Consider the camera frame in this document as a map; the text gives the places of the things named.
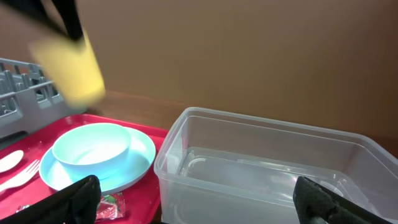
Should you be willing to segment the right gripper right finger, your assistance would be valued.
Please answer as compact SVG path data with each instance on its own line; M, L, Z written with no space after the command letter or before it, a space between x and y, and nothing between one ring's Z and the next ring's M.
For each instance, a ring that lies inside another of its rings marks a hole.
M304 176L297 178L293 201L300 224L391 224Z

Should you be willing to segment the red candy wrapper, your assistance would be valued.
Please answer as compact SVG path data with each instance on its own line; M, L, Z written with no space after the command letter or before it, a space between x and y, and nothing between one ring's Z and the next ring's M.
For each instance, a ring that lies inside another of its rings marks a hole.
M29 206L30 205L19 208L17 212ZM96 211L95 222L109 221L109 220L122 218L125 216L125 213L126 213L126 205L122 193L114 195L106 195L101 197L100 203Z

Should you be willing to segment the white plastic fork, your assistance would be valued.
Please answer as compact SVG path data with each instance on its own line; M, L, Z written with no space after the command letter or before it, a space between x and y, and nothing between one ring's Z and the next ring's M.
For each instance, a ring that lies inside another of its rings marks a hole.
M33 163L28 165L23 171L21 171L11 179L1 184L1 192L8 189L20 187L28 183L28 181L30 181L30 179L33 178L34 175L36 175L36 173L39 171L39 168L40 168L40 160L36 159Z

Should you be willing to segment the white plastic spoon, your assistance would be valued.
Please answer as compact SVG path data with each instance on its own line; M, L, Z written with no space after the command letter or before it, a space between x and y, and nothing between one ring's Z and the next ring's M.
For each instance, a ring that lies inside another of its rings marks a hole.
M22 150L14 151L0 160L0 173L6 172L20 163L24 157Z

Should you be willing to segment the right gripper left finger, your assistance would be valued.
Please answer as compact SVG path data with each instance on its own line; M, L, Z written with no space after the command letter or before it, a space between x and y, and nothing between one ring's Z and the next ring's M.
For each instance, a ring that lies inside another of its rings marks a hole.
M94 224L101 200L100 181L89 175L1 220L1 224Z

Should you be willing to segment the yellow plastic cup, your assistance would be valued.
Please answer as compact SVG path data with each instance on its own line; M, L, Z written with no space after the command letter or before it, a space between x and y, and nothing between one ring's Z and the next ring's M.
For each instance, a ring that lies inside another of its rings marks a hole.
M29 50L68 106L86 108L105 96L103 76L85 30L77 42L52 37L31 42Z

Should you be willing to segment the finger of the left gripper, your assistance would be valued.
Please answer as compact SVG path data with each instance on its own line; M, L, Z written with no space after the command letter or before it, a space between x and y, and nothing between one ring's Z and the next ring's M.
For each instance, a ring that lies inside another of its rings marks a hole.
M67 37L67 33L49 17L41 0L1 0L1 3L56 34Z
M62 18L68 37L74 41L81 40L83 38L83 29L78 16L76 1L52 0L52 2Z

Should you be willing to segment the light blue bowl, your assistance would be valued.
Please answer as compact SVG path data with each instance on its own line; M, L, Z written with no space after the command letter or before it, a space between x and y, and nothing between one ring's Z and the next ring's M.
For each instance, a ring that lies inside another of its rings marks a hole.
M61 135L52 146L52 154L73 179L88 175L105 179L120 170L127 160L131 135L112 123L93 123Z

